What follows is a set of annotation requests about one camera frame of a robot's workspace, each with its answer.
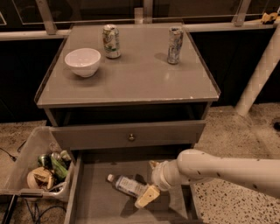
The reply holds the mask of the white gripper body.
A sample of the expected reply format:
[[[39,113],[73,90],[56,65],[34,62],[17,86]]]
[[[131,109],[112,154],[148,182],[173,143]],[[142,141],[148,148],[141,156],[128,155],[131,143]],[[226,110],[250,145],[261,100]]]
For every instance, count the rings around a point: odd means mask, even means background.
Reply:
[[[176,160],[159,162],[151,172],[151,182],[160,191],[167,192],[175,186],[187,182],[187,177],[179,172]]]

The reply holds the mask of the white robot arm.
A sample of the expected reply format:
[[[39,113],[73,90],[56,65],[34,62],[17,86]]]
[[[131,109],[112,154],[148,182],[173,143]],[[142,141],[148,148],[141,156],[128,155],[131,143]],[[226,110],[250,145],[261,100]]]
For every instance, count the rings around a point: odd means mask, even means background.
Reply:
[[[222,179],[280,198],[280,160],[215,157],[201,150],[183,150],[171,161],[150,161],[151,185],[140,194],[135,207],[143,208],[161,192],[210,179]]]

